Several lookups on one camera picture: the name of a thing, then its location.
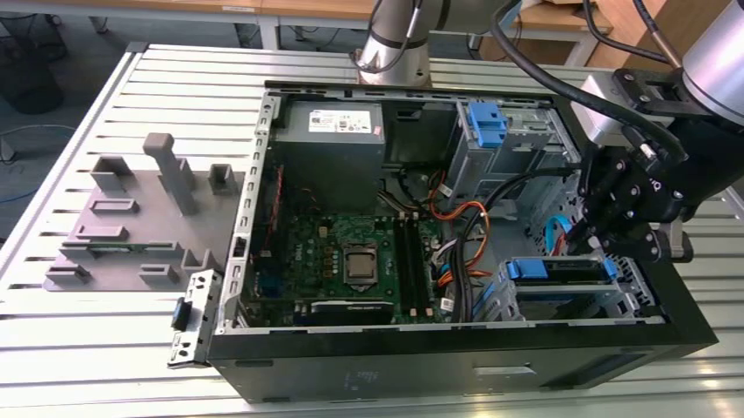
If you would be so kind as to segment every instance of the motherboard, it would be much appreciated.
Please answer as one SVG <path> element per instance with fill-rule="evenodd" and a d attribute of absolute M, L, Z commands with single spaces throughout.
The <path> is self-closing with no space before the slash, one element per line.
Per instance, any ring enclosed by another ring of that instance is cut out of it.
<path fill-rule="evenodd" d="M 376 315 L 396 324 L 440 320 L 426 263 L 439 243 L 438 222 L 299 215 L 284 225 L 281 249 L 259 257 L 255 285 L 244 292 L 248 317 L 261 326 L 376 322 Z"/>

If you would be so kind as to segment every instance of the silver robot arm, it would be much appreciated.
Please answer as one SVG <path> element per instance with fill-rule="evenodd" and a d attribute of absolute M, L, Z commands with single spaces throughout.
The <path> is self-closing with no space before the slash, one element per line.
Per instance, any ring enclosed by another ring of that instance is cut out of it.
<path fill-rule="evenodd" d="M 378 0 L 370 17 L 367 42 L 352 55 L 366 84 L 428 84 L 430 30 L 480 33 L 506 0 Z M 507 13 L 510 24 L 521 3 Z"/>

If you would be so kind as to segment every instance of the side panel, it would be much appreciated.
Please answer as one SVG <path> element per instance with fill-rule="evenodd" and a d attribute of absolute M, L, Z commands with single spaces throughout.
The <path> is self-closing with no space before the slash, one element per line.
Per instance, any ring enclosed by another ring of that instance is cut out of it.
<path fill-rule="evenodd" d="M 661 347 L 215 361 L 248 401 L 378 399 L 583 388 L 649 362 Z"/>

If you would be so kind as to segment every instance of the table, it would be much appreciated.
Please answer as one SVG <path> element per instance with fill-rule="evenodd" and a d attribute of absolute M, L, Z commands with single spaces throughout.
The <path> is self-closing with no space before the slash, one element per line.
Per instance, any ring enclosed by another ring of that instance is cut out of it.
<path fill-rule="evenodd" d="M 372 5 L 374 0 L 4 0 L 0 10 L 256 24 L 264 49 L 279 50 L 281 25 L 363 30 Z M 611 29 L 598 13 L 595 24 L 602 32 Z M 586 64 L 597 40 L 587 32 L 583 19 L 571 15 L 571 8 L 538 4 L 522 11 L 522 26 L 523 39 L 575 43 L 565 65 Z M 515 29 L 506 30 L 506 34 L 513 37 Z"/>
<path fill-rule="evenodd" d="M 264 0 L 260 7 L 260 35 L 265 49 L 279 49 L 279 26 L 319 26 L 328 28 L 366 29 L 372 11 L 374 0 Z M 583 18 L 573 16 L 573 8 L 551 3 L 541 3 L 522 10 L 523 39 L 567 41 L 575 43 L 565 65 L 583 66 L 597 40 L 587 32 Z M 613 26 L 601 13 L 595 13 L 595 25 L 607 33 Z M 515 25 L 505 33 L 514 37 Z M 470 41 L 471 49 L 476 50 L 478 40 Z"/>
<path fill-rule="evenodd" d="M 579 85 L 589 71 L 546 66 Z M 744 214 L 738 195 L 705 201 L 686 224 L 697 256 L 678 265 L 721 342 L 583 391 L 247 405 L 213 369 L 167 370 L 179 293 L 48 293 L 57 247 L 93 188 L 101 154 L 155 169 L 141 153 L 169 131 L 193 170 L 247 166 L 264 80 L 352 83 L 346 56 L 149 45 L 124 54 L 0 251 L 0 416 L 733 416 L 744 411 Z M 434 87 L 545 92 L 511 65 L 431 60 Z"/>

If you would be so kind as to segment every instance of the metal bracket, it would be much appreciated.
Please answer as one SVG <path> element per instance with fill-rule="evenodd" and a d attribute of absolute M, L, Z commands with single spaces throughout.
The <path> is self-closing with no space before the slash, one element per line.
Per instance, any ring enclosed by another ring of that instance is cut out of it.
<path fill-rule="evenodd" d="M 168 368 L 209 367 L 207 349 L 213 328 L 223 278 L 215 270 L 193 273 L 185 295 L 173 311 L 175 330 Z"/>
<path fill-rule="evenodd" d="M 682 247 L 682 220 L 677 217 L 667 224 L 659 224 L 658 230 L 666 234 L 671 259 L 682 258 L 685 255 Z"/>

